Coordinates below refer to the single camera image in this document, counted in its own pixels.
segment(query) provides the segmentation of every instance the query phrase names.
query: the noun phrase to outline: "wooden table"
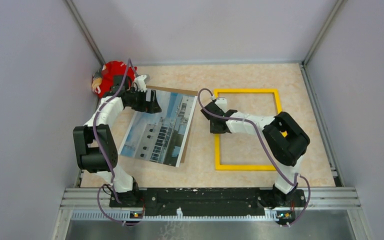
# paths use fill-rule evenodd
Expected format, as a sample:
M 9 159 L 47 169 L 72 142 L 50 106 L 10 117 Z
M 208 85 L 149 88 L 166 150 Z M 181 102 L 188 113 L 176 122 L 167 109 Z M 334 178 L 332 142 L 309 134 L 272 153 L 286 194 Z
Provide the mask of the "wooden table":
M 209 88 L 270 88 L 278 89 L 283 111 L 288 112 L 310 137 L 301 174 L 312 187 L 335 186 L 325 148 L 322 143 L 313 109 L 298 64 L 229 64 L 143 66 L 138 73 L 149 74 L 152 86 L 195 90 Z M 222 94 L 228 108 L 258 116 L 275 115 L 270 94 Z M 202 102 L 210 96 L 203 94 Z M 216 171 L 214 136 L 210 124 L 196 104 L 192 119 L 185 162 L 172 167 L 153 162 L 118 157 L 118 164 L 132 175 L 140 187 L 271 187 L 274 171 Z M 126 109 L 111 129 L 117 147 L 123 141 L 133 111 Z M 221 136 L 222 164 L 269 164 L 256 136 L 223 134 Z M 83 175 L 82 187 L 100 187 L 104 181 L 88 172 Z

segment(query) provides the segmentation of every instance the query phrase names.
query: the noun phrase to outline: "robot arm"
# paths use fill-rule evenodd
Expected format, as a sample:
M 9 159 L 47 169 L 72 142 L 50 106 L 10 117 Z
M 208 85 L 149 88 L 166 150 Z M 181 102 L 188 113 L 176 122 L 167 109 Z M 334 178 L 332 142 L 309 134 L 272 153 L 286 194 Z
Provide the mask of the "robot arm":
M 122 75 L 114 76 L 114 85 L 109 92 L 104 94 L 101 99 L 98 110 L 83 125 L 76 126 L 73 130 L 74 147 L 77 158 L 77 165 L 82 170 L 87 170 L 92 174 L 102 177 L 106 182 L 110 183 L 112 173 L 109 166 L 98 147 L 90 147 L 95 140 L 93 133 L 93 124 L 96 114 L 96 131 L 99 141 L 107 153 L 109 162 L 114 171 L 114 189 L 117 193 L 126 193 L 134 188 L 134 179 L 128 175 L 121 165 L 118 163 L 118 152 L 116 144 L 110 128 L 114 124 L 117 116 L 126 108 L 131 107 L 138 112 L 160 113 L 161 108 L 157 102 L 156 91 L 147 90 L 146 82 L 149 80 L 148 75 L 140 75 L 136 77 L 132 83 L 132 87 L 127 89 L 128 85 L 122 86 L 119 94 L 108 101 L 120 88 Z
M 227 110 L 227 100 L 223 97 L 213 100 L 205 106 L 205 109 L 218 116 L 233 118 L 220 119 L 202 109 L 201 112 L 210 121 L 210 132 L 213 134 L 256 135 L 254 126 L 245 120 L 253 122 L 260 133 L 263 133 L 274 158 L 280 163 L 279 170 L 289 182 L 295 182 L 310 138 L 287 112 L 281 112 L 276 116 L 254 116 L 237 110 Z M 296 186 L 289 184 L 280 174 L 273 186 L 273 191 L 285 199 L 295 189 Z

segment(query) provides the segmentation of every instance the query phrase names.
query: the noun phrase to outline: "yellow square frame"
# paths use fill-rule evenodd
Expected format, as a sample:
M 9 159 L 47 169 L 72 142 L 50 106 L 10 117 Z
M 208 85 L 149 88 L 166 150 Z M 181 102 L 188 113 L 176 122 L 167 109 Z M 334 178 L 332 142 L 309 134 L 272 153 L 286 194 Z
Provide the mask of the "yellow square frame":
M 214 89 L 214 96 L 219 97 L 219 94 L 273 94 L 276 103 L 276 111 L 279 114 L 282 112 L 281 98 L 279 92 L 275 88 L 217 88 Z M 232 165 L 221 164 L 220 153 L 220 134 L 214 135 L 214 149 L 215 149 L 215 170 L 224 171 L 276 171 L 273 165 Z

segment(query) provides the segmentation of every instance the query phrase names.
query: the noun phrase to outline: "white wall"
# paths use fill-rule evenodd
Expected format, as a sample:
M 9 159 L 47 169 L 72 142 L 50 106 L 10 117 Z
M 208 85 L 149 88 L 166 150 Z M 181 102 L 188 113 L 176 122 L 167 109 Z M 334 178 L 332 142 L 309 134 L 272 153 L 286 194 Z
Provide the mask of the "white wall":
M 106 61 L 302 61 L 336 0 L 75 0 Z
M 62 0 L 0 0 L 0 240 L 51 237 L 98 66 Z
M 384 1 L 348 1 L 309 65 L 343 178 L 384 239 Z

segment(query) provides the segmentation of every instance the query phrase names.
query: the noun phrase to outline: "red fabric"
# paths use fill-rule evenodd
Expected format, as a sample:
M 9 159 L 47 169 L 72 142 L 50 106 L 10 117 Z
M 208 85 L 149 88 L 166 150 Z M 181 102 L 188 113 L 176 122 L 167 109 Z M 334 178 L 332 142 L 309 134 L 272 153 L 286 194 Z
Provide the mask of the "red fabric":
M 100 93 L 96 93 L 99 98 L 102 98 L 106 92 L 109 92 L 114 84 L 113 77 L 124 75 L 127 65 L 122 61 L 110 61 L 105 64 L 106 69 L 102 71 L 102 83 L 99 85 Z M 130 88 L 133 80 L 135 80 L 135 72 L 131 67 L 127 70 L 127 76 L 130 77 L 128 87 Z

